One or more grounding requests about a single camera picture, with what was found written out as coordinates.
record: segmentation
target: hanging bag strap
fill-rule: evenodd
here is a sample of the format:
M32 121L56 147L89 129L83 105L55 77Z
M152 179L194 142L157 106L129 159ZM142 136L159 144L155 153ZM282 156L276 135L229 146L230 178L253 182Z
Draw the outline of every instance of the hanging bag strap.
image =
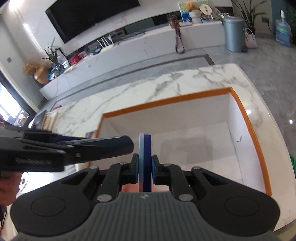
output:
M181 35L180 28L177 27L175 30L176 30L176 53L183 54L183 53L185 53L185 48L184 48L184 45L182 42L182 35ZM178 52L179 40L180 40L182 48L183 48L183 50L181 52Z
M177 20L177 17L175 15L168 15L168 22L170 24L170 27L171 28L174 28L175 29L175 32L176 32L176 47L175 47L175 50L176 50L176 53L178 54L183 54L185 53L185 48L184 48L184 45L183 45L183 42L182 42L182 35L181 35L181 31L180 31L180 24ZM181 43L182 45L182 51L179 52L178 51L178 46L179 44Z

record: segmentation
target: white box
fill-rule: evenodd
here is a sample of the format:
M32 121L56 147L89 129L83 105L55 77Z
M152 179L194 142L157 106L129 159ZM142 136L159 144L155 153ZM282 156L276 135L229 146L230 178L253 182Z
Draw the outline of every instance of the white box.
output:
M192 93L105 113L97 137L127 135L139 151L139 133L152 136L160 163L183 170L201 166L271 196L266 163L248 115L232 88ZM132 154L92 165L108 169Z

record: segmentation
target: television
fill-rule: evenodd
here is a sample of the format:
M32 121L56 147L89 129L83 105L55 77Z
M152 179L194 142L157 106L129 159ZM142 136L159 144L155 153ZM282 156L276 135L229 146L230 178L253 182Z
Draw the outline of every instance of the television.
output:
M67 43L99 22L137 6L138 0L57 0L45 12Z

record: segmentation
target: human hand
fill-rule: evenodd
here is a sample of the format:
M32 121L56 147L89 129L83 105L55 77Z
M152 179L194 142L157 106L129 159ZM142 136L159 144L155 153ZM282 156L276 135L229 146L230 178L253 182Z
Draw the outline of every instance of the human hand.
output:
M9 178L0 179L0 205L9 206L20 190L21 172L13 172Z

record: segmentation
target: marble floor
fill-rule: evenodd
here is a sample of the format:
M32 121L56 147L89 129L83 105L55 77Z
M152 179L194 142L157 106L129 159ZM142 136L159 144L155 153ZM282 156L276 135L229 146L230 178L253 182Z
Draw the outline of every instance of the marble floor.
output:
M236 63L262 95L290 154L296 156L296 47L282 47L269 38L258 38L258 45L258 49L249 50L248 53L232 53L219 46L136 63L98 76L63 93L48 101L40 112L140 79L212 64Z

